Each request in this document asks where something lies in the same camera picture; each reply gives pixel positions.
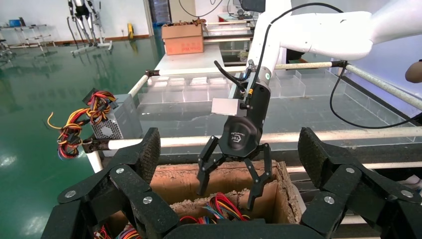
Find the yellow wire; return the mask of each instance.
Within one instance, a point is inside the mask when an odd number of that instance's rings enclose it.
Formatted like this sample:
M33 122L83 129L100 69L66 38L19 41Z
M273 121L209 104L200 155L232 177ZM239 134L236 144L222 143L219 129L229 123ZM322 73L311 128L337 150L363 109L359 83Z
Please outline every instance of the yellow wire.
M137 236L139 236L139 234L138 233L135 233L135 234L131 235L130 237L126 238L126 239L131 239L131 238L137 237Z
M229 208L226 204L224 204L222 202L218 202L218 204L220 204L221 206L225 207L227 210L231 211L232 213L234 213L235 215L237 215L238 218L240 218L240 215L238 213L236 213L235 211L233 211L231 208Z
M61 129L60 127L56 127L56 126L54 126L54 125L50 124L50 119L51 119L51 117L52 117L52 116L53 116L53 112L51 112L50 117L48 117L48 119L47 119L47 124L48 124L50 127L52 127L52 128L55 128L55 129Z

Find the white pipe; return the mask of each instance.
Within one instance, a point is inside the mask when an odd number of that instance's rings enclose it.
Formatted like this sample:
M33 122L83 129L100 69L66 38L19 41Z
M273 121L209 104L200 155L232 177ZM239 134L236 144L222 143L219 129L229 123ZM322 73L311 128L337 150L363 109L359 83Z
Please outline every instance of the white pipe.
M275 66L275 69L286 70L286 69L306 69L306 68L322 68L322 67L332 67L332 63L331 62L315 62L315 63L279 64ZM244 66L224 67L224 70L227 72L241 72L244 69L245 69ZM217 69L217 67L160 70L160 76L183 75L183 74L208 74L208 73L220 73L220 71Z
M251 37L240 37L240 38L225 38L225 39L207 39L204 40L204 43L214 43L214 42L227 42L227 41L250 41Z
M223 21L223 22L207 22L207 25L231 25L231 24L245 24L249 23L250 21Z
M208 31L247 31L247 30L250 30L250 27L208 29Z
M265 133L262 135L261 143L287 143L298 142L299 132L291 133ZM396 138L396 137L417 137L422 136L422 126L420 127L400 127L386 129L347 129L347 130L329 130L317 131L315 134L322 141L330 140L350 140L350 139L369 139L369 138ZM204 146L209 136L190 136L190 137L170 137L161 138L161 147L187 147ZM119 149L138 144L142 139L112 139L108 143L109 149Z
M129 91L128 94L132 95L132 98L135 97L135 95L138 93L138 91L141 89L141 87L145 84L145 82L148 80L147 75L143 75L141 79L132 87L132 89Z
M398 163L364 163L363 166L367 169L382 169L382 168L420 168L422 161L419 162L398 162ZM305 173L303 166L287 167L288 173Z
M315 63L294 63L294 64L279 64L274 69L285 70L285 69L306 69L306 68L324 68L332 67L332 63L328 62L315 62Z
M384 82L382 79L375 77L368 72L365 72L356 66L347 65L346 69L350 72L356 74L357 76L369 81L370 83L378 86L379 88L383 89L384 91L392 94L393 96L401 99L402 101L408 103L409 105L414 106L415 108L422 111L422 101L396 87Z
M227 72L241 72L245 69L244 66L223 67ZM174 70L160 70L160 76L169 75L184 75L184 74L209 74L220 73L217 67L209 68L195 68L195 69L174 69Z
M101 163L100 155L98 151L92 153L87 153L88 159L90 160L91 166L94 170L94 173L98 173L103 169L103 164Z

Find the logo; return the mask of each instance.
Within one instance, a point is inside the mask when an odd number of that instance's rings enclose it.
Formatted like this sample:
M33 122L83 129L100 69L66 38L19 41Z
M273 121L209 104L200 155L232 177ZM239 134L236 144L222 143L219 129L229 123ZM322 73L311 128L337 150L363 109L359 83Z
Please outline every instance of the logo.
M231 133L231 140L235 143L239 143L242 140L243 136L245 136L245 134L233 132Z

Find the yellow object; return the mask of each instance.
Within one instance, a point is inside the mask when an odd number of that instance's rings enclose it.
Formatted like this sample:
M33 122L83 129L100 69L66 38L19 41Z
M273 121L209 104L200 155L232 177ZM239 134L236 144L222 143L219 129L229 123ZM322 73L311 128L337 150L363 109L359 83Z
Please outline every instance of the yellow object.
M129 40L132 40L134 37L134 33L133 33L133 26L132 23L128 23L127 24L127 38Z

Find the person's arm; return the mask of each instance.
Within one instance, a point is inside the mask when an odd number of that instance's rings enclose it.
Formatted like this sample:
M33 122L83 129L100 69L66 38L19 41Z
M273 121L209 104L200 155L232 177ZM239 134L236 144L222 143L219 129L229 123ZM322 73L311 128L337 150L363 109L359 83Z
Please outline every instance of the person's arm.
M412 83L422 82L422 59L413 63L406 71L405 78Z

